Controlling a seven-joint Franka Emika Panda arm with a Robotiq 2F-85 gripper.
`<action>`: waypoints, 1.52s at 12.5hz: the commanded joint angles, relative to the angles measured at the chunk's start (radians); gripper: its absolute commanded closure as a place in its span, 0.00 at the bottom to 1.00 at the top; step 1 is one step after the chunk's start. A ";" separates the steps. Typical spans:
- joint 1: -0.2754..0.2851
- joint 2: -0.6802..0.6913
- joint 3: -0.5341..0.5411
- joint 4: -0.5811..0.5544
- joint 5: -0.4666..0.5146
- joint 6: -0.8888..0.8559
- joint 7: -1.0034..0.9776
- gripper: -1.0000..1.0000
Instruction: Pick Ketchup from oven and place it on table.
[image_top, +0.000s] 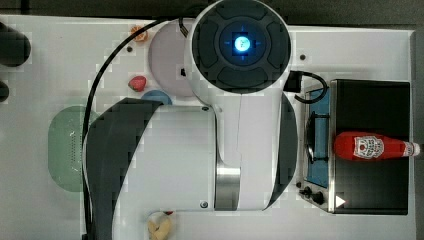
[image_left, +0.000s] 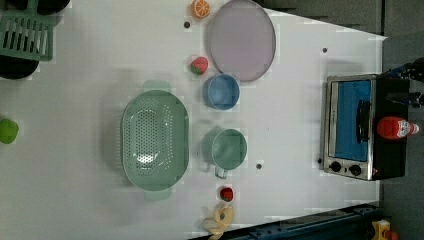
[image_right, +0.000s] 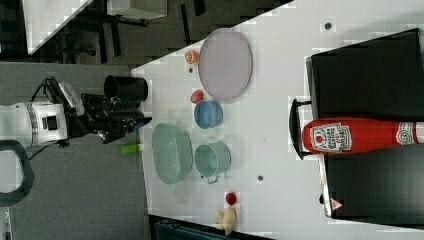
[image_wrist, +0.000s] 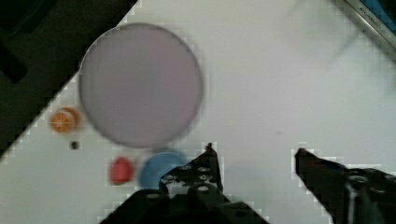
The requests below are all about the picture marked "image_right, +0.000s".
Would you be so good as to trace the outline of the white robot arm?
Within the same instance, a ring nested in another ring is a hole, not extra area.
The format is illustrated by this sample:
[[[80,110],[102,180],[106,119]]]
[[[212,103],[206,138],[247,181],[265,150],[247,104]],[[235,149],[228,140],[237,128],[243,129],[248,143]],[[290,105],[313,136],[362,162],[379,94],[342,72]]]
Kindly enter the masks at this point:
[[[95,134],[108,144],[152,121],[136,104],[103,100],[90,105],[69,100],[54,103],[24,102],[1,107],[1,205],[22,201],[34,184],[31,165],[39,152],[57,144],[64,148],[72,139]]]

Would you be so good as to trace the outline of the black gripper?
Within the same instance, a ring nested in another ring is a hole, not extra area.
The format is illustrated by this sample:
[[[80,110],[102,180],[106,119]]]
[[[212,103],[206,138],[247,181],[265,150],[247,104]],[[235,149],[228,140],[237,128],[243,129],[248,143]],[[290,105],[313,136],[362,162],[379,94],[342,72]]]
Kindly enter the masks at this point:
[[[99,134],[103,144],[123,138],[126,132],[134,132],[152,121],[139,111],[115,112],[113,110],[137,109],[140,101],[132,101],[103,95],[82,94],[84,113],[68,117],[68,138],[79,138],[87,134]]]

